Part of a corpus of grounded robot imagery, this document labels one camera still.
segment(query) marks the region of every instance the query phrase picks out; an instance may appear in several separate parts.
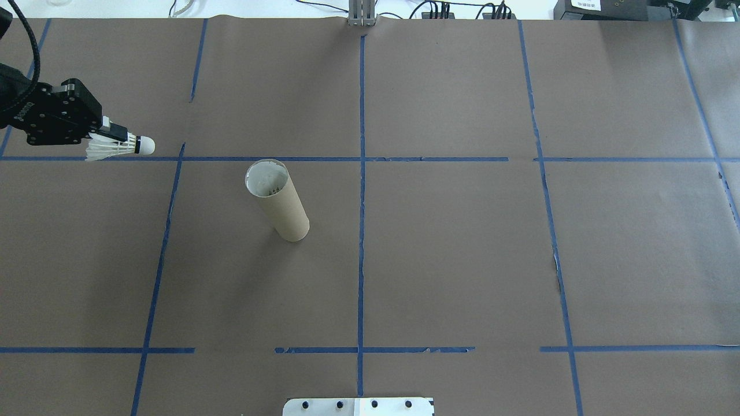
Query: shuttlecock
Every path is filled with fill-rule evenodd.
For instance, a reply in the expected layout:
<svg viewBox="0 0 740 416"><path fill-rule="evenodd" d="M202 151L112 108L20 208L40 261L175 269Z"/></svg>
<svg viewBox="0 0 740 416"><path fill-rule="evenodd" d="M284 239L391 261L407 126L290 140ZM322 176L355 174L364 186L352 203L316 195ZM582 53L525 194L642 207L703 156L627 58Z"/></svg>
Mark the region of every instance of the shuttlecock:
<svg viewBox="0 0 740 416"><path fill-rule="evenodd" d="M151 155L154 153L154 141L146 136L129 134L127 141L118 141L104 135L90 133L90 143L87 145L86 161L99 161L116 155L138 153Z"/></svg>

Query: white background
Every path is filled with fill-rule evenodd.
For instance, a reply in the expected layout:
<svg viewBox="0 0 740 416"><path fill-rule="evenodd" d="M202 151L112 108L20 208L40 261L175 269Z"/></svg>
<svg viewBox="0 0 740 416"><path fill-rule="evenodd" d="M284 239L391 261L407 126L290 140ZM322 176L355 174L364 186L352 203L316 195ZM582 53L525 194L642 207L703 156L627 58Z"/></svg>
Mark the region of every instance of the white background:
<svg viewBox="0 0 740 416"><path fill-rule="evenodd" d="M178 0L177 8L184 7L187 1ZM348 5L347 0L314 1L332 4L343 9L346 9ZM26 17L30 18L165 18L172 6L172 0L16 0L16 2ZM67 2L68 4L54 5L53 3L56 2ZM393 12L407 19L420 2L421 0L379 0L376 11L377 13ZM460 0L460 2L484 4L487 1ZM507 0L506 2L518 19L552 19L555 3L556 0ZM0 5L10 9L6 0L0 0ZM452 5L450 11L455 13L456 19L472 19L478 9L478 7ZM294 0L195 0L191 9L181 17L206 18L220 14L256 18L315 18L343 15L341 12L332 12L329 8L299 4ZM733 17L731 12L717 9L712 3L710 11L703 13L701 19L703 21L732 21Z"/></svg>

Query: tube opening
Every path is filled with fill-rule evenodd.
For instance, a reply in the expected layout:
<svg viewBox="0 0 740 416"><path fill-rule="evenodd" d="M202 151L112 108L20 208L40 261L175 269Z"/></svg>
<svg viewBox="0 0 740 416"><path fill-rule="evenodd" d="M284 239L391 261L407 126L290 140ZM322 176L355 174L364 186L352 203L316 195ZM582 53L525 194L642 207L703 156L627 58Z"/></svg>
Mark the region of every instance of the tube opening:
<svg viewBox="0 0 740 416"><path fill-rule="evenodd" d="M244 178L252 195L266 198L280 192L288 183L288 170L274 159L257 161L249 167Z"/></svg>

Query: black box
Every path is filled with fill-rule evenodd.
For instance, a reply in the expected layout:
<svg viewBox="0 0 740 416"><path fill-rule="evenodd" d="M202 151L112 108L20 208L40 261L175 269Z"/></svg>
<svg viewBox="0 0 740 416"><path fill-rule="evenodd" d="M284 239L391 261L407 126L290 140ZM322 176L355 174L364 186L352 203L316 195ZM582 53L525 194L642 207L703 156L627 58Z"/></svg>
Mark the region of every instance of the black box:
<svg viewBox="0 0 740 416"><path fill-rule="evenodd" d="M553 9L553 19L647 21L647 2L648 0L558 0ZM579 3L584 7L573 6ZM589 4L600 4L601 10L589 10Z"/></svg>

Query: metal bracket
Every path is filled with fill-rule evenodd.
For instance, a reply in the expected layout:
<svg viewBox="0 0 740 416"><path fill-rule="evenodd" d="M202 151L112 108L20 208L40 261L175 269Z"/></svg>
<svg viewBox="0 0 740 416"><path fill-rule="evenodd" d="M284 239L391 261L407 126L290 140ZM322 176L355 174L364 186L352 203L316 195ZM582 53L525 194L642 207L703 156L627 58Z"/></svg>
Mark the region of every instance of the metal bracket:
<svg viewBox="0 0 740 416"><path fill-rule="evenodd" d="M283 416L434 416L434 399L426 397L377 397L291 399Z"/></svg>
<svg viewBox="0 0 740 416"><path fill-rule="evenodd" d="M375 26L375 0L349 0L350 26Z"/></svg>

